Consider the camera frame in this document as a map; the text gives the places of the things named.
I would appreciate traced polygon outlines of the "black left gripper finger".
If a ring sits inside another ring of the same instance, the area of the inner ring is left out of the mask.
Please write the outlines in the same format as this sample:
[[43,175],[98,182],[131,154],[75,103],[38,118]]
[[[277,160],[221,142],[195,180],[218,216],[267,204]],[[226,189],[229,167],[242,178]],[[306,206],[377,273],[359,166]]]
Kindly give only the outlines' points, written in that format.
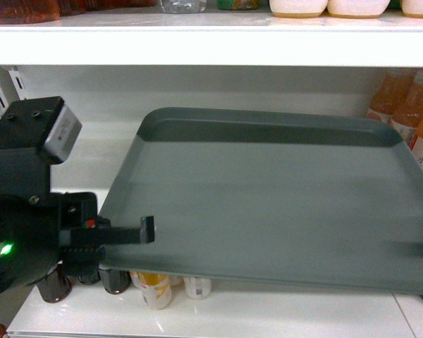
[[70,229],[70,246],[149,244],[155,240],[154,216],[144,216],[139,227],[114,227],[97,216],[94,225]]

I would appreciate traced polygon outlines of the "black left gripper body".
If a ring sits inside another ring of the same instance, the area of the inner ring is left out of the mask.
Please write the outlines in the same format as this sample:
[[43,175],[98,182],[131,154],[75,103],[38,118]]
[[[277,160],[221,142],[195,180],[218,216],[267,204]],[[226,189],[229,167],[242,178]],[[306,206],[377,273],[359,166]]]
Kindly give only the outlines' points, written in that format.
[[90,236],[100,227],[97,195],[92,192],[58,194],[61,202],[59,258],[69,277],[97,278],[104,245]]

